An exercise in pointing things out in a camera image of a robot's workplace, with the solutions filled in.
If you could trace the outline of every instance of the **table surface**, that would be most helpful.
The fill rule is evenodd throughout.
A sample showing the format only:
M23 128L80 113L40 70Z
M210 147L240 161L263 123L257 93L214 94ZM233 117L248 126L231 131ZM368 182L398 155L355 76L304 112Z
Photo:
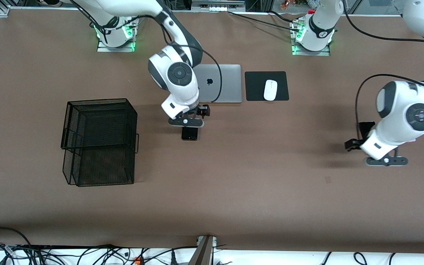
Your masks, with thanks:
M11 10L0 19L0 225L32 244L171 247L213 234L234 249L424 252L424 136L400 148L404 167L367 167L343 148L355 137L359 84L378 73L423 80L424 44L371 39L342 18L330 57L299 57L286 30L227 13L176 16L243 78L286 71L290 100L211 104L199 141L182 141L146 67L165 45L154 21L141 24L134 53L98 53L77 11ZM354 21L419 37L399 17ZM378 120L375 96L390 80L367 82L361 121ZM66 102L106 98L128 98L138 112L136 183L69 186Z

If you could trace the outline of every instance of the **computer mouse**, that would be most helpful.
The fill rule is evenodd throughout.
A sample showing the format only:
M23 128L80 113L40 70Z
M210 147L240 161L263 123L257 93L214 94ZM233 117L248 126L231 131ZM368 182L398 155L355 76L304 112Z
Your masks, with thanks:
M274 80L266 80L266 85L264 86L264 99L268 101L273 101L276 99L276 93L278 92L278 83Z

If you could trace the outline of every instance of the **black mouse pad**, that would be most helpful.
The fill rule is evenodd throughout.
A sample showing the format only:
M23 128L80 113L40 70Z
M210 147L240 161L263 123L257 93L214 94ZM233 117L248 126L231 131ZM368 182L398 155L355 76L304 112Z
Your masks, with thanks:
M275 100L289 100L286 72L245 72L244 82L247 101L265 101L264 86L266 80L274 80L278 83Z

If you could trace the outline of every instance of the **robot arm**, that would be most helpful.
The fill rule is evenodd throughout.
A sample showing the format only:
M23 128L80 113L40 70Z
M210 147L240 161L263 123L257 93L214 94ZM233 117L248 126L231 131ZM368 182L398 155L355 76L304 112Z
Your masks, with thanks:
M153 80L170 92L162 104L163 110L171 119L176 119L199 105L199 89L192 68L202 61L202 47L161 0L69 1L84 9L103 30L108 31L99 37L109 47L119 47L128 41L128 35L122 29L124 23L137 16L153 18L174 38L148 62Z
M323 50L331 42L336 22L342 14L341 0L320 0L320 5L314 14L307 14L300 18L304 21L304 27L296 41L305 49L315 52Z
M424 37L424 0L407 0L403 19L413 32ZM390 82L380 90L376 105L382 120L360 146L372 158L379 160L424 134L424 86Z

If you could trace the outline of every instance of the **laptop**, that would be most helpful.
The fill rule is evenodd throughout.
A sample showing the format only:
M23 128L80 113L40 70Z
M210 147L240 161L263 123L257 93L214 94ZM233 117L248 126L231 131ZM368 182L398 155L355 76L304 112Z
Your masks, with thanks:
M242 102L242 77L240 65L220 65L222 70L222 92L216 103ZM219 95L220 75L217 65L200 64L194 67L199 85L199 101L212 102Z

